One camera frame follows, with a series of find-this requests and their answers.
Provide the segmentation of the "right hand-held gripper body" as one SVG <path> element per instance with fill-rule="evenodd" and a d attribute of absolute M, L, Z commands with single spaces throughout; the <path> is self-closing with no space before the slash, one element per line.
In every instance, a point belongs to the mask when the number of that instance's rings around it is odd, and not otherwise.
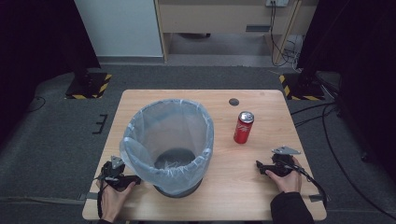
<path fill-rule="evenodd" d="M 272 152 L 274 153 L 272 157 L 275 166 L 274 173 L 278 176 L 288 175 L 295 166 L 292 156 L 300 154 L 299 150 L 287 146 L 275 148 Z"/>

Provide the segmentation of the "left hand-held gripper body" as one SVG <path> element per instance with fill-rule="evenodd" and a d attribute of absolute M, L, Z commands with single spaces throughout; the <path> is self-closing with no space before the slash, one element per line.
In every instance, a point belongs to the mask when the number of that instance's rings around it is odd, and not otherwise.
<path fill-rule="evenodd" d="M 116 156 L 111 156 L 101 168 L 98 176 L 99 180 L 107 182 L 115 190 L 122 190 L 127 187 L 125 176 L 123 175 L 125 164 L 123 160 Z"/>

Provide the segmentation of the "red soda can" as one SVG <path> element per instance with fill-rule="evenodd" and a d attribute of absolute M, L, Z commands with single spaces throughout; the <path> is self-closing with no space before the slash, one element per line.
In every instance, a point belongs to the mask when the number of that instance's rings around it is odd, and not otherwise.
<path fill-rule="evenodd" d="M 254 115 L 249 111 L 242 111 L 238 115 L 233 140 L 238 144 L 245 144 L 248 140 L 253 123 Z"/>

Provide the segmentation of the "dark grey trash bin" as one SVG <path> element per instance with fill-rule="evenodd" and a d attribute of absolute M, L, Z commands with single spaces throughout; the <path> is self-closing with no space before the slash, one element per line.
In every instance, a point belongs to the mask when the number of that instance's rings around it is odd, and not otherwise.
<path fill-rule="evenodd" d="M 154 188 L 171 198 L 182 198 L 195 192 L 205 174 L 205 160 L 201 156 L 195 157 L 186 148 L 166 150 L 154 162 L 154 167 L 159 171 Z"/>

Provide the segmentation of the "trash bin with plastic liner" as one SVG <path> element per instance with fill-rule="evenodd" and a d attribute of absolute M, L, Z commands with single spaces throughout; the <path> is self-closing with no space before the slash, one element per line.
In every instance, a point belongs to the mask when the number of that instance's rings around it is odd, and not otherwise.
<path fill-rule="evenodd" d="M 120 141 L 126 166 L 155 186 L 159 171 L 154 162 L 166 150 L 186 148 L 205 160 L 213 155 L 214 124 L 206 109 L 186 99 L 165 99 L 146 105 L 128 123 Z"/>

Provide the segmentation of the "person's right hand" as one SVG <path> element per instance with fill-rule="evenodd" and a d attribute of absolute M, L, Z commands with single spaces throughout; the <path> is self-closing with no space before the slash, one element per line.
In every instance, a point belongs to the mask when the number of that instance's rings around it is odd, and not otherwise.
<path fill-rule="evenodd" d="M 267 170 L 265 173 L 276 183 L 280 192 L 301 192 L 302 177 L 300 173 L 291 171 L 286 176 L 278 176 L 269 170 Z"/>

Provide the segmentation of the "person's left hand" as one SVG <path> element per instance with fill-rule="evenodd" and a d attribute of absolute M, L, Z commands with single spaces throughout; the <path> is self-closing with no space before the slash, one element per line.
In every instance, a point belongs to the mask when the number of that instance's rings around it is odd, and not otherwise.
<path fill-rule="evenodd" d="M 124 191 L 117 191 L 109 187 L 106 182 L 101 183 L 97 181 L 96 186 L 103 190 L 101 201 L 103 214 L 98 224 L 113 224 L 117 220 L 128 196 L 131 194 L 135 182 L 130 183 Z"/>

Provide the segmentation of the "black stand base striped tape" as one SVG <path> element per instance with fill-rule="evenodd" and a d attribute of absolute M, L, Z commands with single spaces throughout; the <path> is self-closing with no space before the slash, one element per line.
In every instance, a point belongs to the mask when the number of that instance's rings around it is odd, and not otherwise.
<path fill-rule="evenodd" d="M 279 76 L 283 91 L 288 100 L 324 100 L 324 92 L 312 78 L 304 78 L 301 74 L 289 73 Z"/>
<path fill-rule="evenodd" d="M 85 82 L 76 77 L 68 87 L 66 99 L 98 99 L 101 98 L 112 76 L 108 73 L 89 73 Z"/>

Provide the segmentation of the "dark curtain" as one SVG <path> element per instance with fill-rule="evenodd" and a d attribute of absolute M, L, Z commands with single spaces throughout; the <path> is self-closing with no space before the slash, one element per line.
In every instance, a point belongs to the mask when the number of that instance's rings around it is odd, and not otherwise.
<path fill-rule="evenodd" d="M 75 0 L 0 0 L 0 145 L 43 81 L 73 71 L 64 53 L 97 67 Z"/>
<path fill-rule="evenodd" d="M 298 65 L 341 75 L 361 140 L 396 182 L 396 0 L 318 0 Z"/>

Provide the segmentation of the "light wooden desk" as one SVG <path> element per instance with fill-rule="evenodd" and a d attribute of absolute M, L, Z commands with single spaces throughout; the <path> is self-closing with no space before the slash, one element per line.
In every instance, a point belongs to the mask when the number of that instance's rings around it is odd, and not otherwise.
<path fill-rule="evenodd" d="M 291 35 L 305 35 L 318 0 L 289 0 L 267 7 L 266 0 L 154 0 L 167 58 L 173 34 L 263 34 L 279 62 Z"/>

